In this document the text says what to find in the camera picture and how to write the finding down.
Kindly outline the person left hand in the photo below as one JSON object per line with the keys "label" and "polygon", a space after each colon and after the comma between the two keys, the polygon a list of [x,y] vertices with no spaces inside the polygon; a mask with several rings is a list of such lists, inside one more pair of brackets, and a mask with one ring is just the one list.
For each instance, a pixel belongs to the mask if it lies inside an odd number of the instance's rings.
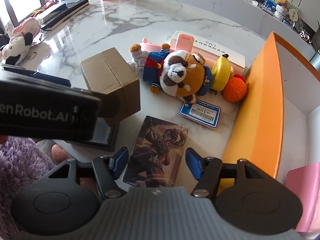
{"label": "person left hand", "polygon": [[71,157],[66,150],[63,150],[56,143],[53,143],[53,146],[49,148],[49,153],[53,160],[43,155],[34,139],[1,135],[1,167],[27,168],[36,165],[51,167],[53,161],[59,164]]}

